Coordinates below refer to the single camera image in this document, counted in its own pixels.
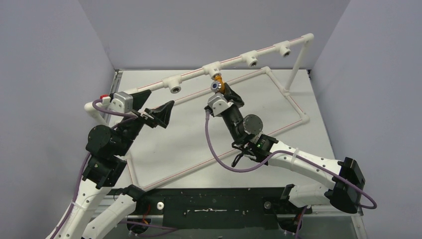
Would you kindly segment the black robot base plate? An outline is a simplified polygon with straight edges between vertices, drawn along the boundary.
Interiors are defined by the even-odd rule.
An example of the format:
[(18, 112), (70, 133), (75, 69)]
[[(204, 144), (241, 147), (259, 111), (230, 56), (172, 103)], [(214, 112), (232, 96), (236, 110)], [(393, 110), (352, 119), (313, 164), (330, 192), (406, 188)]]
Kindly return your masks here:
[(302, 208), (284, 195), (283, 187), (153, 189), (143, 195), (130, 216), (184, 229), (278, 228), (294, 231)]

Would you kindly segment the white PVC pipe frame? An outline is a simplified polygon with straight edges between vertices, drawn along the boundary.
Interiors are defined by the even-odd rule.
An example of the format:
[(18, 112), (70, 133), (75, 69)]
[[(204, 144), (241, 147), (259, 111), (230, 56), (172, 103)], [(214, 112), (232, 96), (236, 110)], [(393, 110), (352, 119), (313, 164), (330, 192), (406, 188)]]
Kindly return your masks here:
[[(205, 94), (212, 93), (213, 95), (207, 102), (206, 112), (208, 112), (212, 116), (217, 117), (222, 116), (223, 113), (230, 113), (230, 115), (232, 116), (239, 116), (239, 108), (242, 107), (243, 101), (234, 93), (229, 92), (229, 86), (231, 84), (239, 83), (250, 78), (265, 74), (272, 80), (272, 82), (278, 88), (282, 96), (289, 102), (289, 104), (300, 117), (298, 121), (293, 122), (271, 133), (271, 135), (277, 135), (278, 133), (288, 131), (297, 126), (307, 124), (310, 121), (310, 117), (306, 114), (306, 112), (304, 112), (300, 108), (300, 106), (292, 98), (290, 94), (290, 87), (296, 77), (301, 62), (314, 38), (315, 36), (312, 33), (308, 33), (296, 39), (279, 42), (273, 44), (272, 46), (259, 50), (252, 50), (227, 60), (212, 62), (184, 74), (172, 75), (162, 79), (161, 81), (147, 86), (133, 88), (123, 92), (110, 93), (108, 95), (101, 96), (99, 99), (93, 102), (86, 103), (84, 106), (84, 110), (90, 117), (92, 117), (98, 123), (103, 125), (106, 124), (106, 121), (100, 115), (101, 113), (120, 117), (129, 117), (133, 119), (135, 118), (135, 114), (130, 113), (129, 109), (135, 104), (135, 94), (144, 93), (146, 91), (153, 92), (163, 88), (167, 88), (172, 94), (176, 94), (181, 90), (181, 84), (183, 82), (202, 75), (208, 75), (213, 80), (213, 83), (209, 89), (204, 89), (202, 91), (177, 99), (175, 100), (174, 104), (180, 105), (184, 102), (196, 99)], [(295, 45), (301, 45), (302, 48), (299, 52), (299, 55), (296, 59), (296, 62), (294, 63), (294, 66), (285, 85), (282, 85), (278, 81), (276, 76), (273, 74), (271, 68), (269, 68), (268, 66), (265, 66), (249, 74), (240, 76), (228, 82), (225, 82), (222, 79), (221, 70), (224, 68), (239, 63), (246, 63), (250, 68), (253, 68), (258, 62), (259, 56), (266, 55), (272, 52), (279, 52), (282, 57), (287, 57), (291, 53), (291, 47)]]

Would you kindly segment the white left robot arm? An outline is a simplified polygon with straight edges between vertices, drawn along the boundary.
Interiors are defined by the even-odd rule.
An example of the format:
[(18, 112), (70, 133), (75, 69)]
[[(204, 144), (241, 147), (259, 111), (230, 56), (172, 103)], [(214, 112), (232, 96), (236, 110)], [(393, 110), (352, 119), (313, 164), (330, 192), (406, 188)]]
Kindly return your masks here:
[(101, 220), (98, 225), (91, 219), (126, 168), (127, 162), (122, 157), (127, 155), (141, 129), (145, 125), (166, 128), (169, 124), (174, 100), (139, 113), (151, 93), (151, 90), (134, 94), (117, 92), (90, 103), (95, 110), (120, 116), (122, 121), (113, 127), (99, 124), (90, 130), (86, 145), (88, 154), (78, 174), (73, 198), (58, 225), (48, 235), (49, 239), (99, 239), (130, 212), (141, 214), (147, 209), (144, 191), (129, 185), (124, 188), (117, 205), (98, 217)]

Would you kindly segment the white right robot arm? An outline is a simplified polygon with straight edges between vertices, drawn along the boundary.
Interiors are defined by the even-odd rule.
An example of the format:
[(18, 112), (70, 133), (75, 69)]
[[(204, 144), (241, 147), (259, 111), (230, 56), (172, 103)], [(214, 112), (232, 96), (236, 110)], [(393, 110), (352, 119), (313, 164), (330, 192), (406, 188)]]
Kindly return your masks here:
[(276, 138), (263, 134), (263, 122), (257, 115), (243, 116), (244, 101), (228, 84), (213, 83), (215, 94), (209, 99), (207, 112), (221, 117), (233, 139), (233, 148), (240, 151), (231, 166), (239, 173), (250, 172), (263, 165), (289, 169), (316, 181), (316, 185), (287, 185), (280, 198), (287, 213), (310, 205), (330, 204), (349, 214), (362, 207), (360, 200), (365, 178), (356, 160), (319, 157), (294, 149)]

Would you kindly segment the yellow plastic water faucet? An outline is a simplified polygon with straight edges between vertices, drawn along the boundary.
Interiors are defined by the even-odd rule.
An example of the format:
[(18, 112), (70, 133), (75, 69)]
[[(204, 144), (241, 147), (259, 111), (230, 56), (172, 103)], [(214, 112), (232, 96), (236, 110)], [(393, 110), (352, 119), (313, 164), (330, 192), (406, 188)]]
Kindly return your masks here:
[(221, 75), (213, 76), (213, 82), (211, 84), (211, 91), (214, 92), (214, 93), (224, 94), (225, 84), (224, 84), (224, 81), (223, 81)]

